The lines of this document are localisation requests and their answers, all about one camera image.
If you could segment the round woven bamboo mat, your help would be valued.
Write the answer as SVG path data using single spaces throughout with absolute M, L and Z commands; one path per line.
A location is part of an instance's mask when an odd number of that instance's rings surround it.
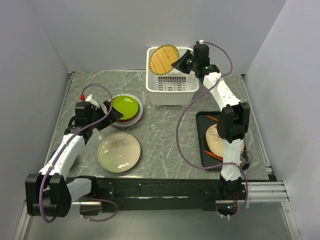
M 173 70 L 172 64 L 180 58 L 176 46 L 165 44 L 155 49 L 148 61 L 149 70 L 157 75 L 166 75 Z

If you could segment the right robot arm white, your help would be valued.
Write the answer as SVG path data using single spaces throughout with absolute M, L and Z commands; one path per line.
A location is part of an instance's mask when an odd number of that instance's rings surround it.
M 224 81 L 224 74 L 218 67 L 210 63 L 210 46 L 212 43 L 199 40 L 193 50 L 185 54 L 172 67 L 184 74 L 194 72 L 195 77 L 206 88 L 204 95 L 211 93 L 220 109 L 217 122 L 217 133 L 223 142 L 223 161 L 214 165 L 220 168 L 220 183 L 218 194 L 224 199 L 230 199 L 243 191 L 241 152 L 244 138 L 249 129 L 250 105 L 241 102 Z

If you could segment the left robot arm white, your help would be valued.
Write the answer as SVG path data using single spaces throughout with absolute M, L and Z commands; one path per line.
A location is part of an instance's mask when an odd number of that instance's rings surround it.
M 105 100 L 104 111 L 94 100 L 75 105 L 75 115 L 68 122 L 61 144 L 49 162 L 25 179 L 26 208 L 30 216 L 65 217 L 78 199 L 95 200 L 100 193 L 96 177 L 81 175 L 67 182 L 78 155 L 84 150 L 94 130 L 100 131 L 117 122 L 123 114 Z

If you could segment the cream plate with branch motif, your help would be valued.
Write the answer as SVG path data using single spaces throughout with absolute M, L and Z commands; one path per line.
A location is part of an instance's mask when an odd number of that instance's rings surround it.
M 132 169 L 141 156 L 138 140 L 125 132 L 106 137 L 99 145 L 97 158 L 100 165 L 111 173 L 124 173 Z

